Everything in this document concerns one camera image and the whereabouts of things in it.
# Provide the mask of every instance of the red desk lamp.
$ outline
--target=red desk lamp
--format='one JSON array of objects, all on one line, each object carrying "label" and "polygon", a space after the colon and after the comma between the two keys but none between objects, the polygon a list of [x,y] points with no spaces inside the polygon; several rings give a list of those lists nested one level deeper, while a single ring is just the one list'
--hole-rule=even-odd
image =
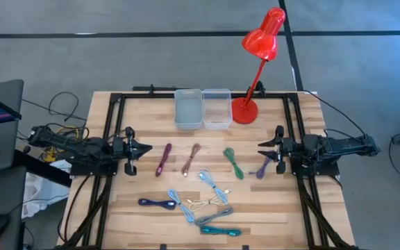
[{"label": "red desk lamp", "polygon": [[249,124],[257,118],[257,104],[251,100],[251,95],[260,78],[263,66],[268,60],[273,60],[277,56],[277,33],[285,21],[285,17],[285,12],[281,8],[271,8],[260,28],[251,31],[242,41],[243,47],[249,53],[262,59],[262,62],[247,97],[240,97],[233,101],[233,119],[235,122]]}]

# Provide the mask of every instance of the wooden table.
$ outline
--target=wooden table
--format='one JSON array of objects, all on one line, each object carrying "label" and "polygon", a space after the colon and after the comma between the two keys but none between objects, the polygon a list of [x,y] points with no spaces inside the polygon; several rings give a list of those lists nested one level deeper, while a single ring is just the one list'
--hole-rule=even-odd
[{"label": "wooden table", "polygon": [[[91,136],[101,137],[111,92],[95,92],[87,119]],[[303,122],[307,133],[322,133],[325,127],[320,104],[309,94],[299,94]],[[132,126],[138,142],[153,145],[153,150],[135,162],[137,176],[124,173],[124,162],[119,164],[119,173],[113,179],[108,217],[103,240],[104,249],[158,249],[167,244],[168,249],[307,249],[306,234],[300,206],[296,178],[287,172],[278,175],[275,164],[270,163],[263,180],[249,172],[256,171],[265,160],[257,153],[258,143],[274,136],[277,125],[286,127],[285,112],[280,99],[256,99],[259,115],[252,124],[233,122],[228,130],[179,131],[174,123],[173,99],[127,99],[122,128]],[[295,113],[292,109],[294,127]],[[111,133],[114,131],[113,117]],[[167,143],[172,151],[162,175],[155,171]],[[192,145],[199,143],[200,152],[195,156],[187,177],[181,168],[189,158]],[[226,147],[235,151],[235,159],[244,172],[244,180],[235,177],[230,162],[223,155]],[[211,226],[240,228],[242,235],[202,235],[197,226],[190,226],[179,207],[170,211],[159,207],[142,207],[137,200],[148,198],[165,200],[167,191],[174,188],[184,204],[186,199],[211,199],[213,189],[202,183],[197,176],[201,169],[208,169],[217,187],[230,188],[228,195],[234,213],[216,219]],[[77,187],[83,177],[73,180],[67,202],[66,213]],[[69,222],[69,232],[76,230],[88,211],[93,178],[82,188],[76,199]],[[349,244],[354,244],[351,227],[340,186],[325,176],[317,177],[322,210],[327,220]],[[223,207],[206,206],[196,217],[211,215]],[[319,244],[316,221],[313,219],[316,244]],[[98,219],[94,220],[91,243],[94,242]]]}]

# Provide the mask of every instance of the green cable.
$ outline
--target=green cable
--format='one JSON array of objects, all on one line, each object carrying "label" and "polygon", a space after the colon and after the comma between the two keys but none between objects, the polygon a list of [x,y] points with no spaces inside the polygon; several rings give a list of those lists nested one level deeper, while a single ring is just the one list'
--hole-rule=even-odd
[{"label": "green cable", "polygon": [[223,151],[223,154],[228,158],[228,160],[231,163],[233,163],[235,175],[237,176],[237,178],[239,178],[240,180],[243,180],[243,178],[244,178],[243,172],[237,166],[237,163],[235,163],[235,160],[234,160],[234,149],[228,147],[225,149],[225,151]]},{"label": "green cable", "polygon": [[201,226],[200,232],[206,234],[227,234],[230,236],[239,236],[242,234],[242,231],[237,228],[216,228],[214,226]]}]

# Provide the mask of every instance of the plastic bin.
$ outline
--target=plastic bin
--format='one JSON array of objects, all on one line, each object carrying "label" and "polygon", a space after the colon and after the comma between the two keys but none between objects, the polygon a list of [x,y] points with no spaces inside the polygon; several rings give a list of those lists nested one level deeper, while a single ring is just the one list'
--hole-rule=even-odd
[{"label": "plastic bin", "polygon": [[208,89],[203,91],[203,122],[207,129],[226,129],[233,121],[231,91]]},{"label": "plastic bin", "polygon": [[200,129],[203,121],[201,90],[176,90],[175,123],[179,129]]}]

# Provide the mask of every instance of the purple cable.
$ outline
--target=purple cable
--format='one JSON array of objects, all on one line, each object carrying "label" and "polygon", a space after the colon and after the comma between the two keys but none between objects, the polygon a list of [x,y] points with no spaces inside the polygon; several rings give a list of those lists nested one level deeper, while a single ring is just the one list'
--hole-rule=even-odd
[{"label": "purple cable", "polygon": [[262,179],[265,176],[265,169],[268,166],[268,163],[272,161],[271,158],[266,157],[265,162],[263,163],[262,167],[257,172],[249,172],[249,174],[255,174],[257,176],[257,179]]}]

